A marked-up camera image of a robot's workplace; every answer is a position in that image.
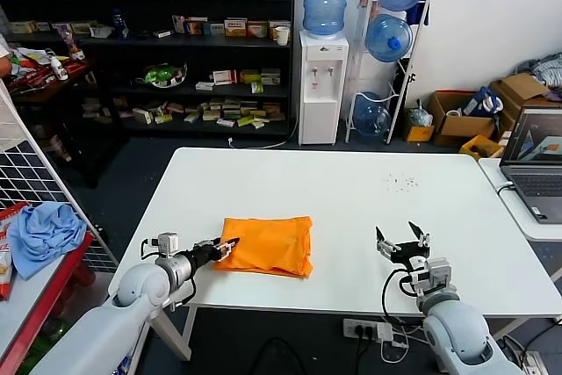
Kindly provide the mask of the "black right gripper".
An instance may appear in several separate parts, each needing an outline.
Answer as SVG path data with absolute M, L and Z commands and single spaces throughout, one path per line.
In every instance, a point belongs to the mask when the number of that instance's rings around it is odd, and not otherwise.
M 379 227 L 376 227 L 376 249 L 381 255 L 390 255 L 392 263 L 401 264 L 407 270 L 419 270 L 429 258 L 430 234 L 425 233 L 412 221 L 408 222 L 418 242 L 402 242 L 396 246 L 385 239 Z

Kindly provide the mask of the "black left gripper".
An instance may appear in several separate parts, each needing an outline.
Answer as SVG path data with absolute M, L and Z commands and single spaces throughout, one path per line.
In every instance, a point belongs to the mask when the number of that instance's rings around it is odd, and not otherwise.
M 213 241 L 196 243 L 191 250 L 192 266 L 200 268 L 207 263 L 218 262 L 222 257 L 228 257 L 239 240 L 239 237 L 226 241 L 216 238 Z

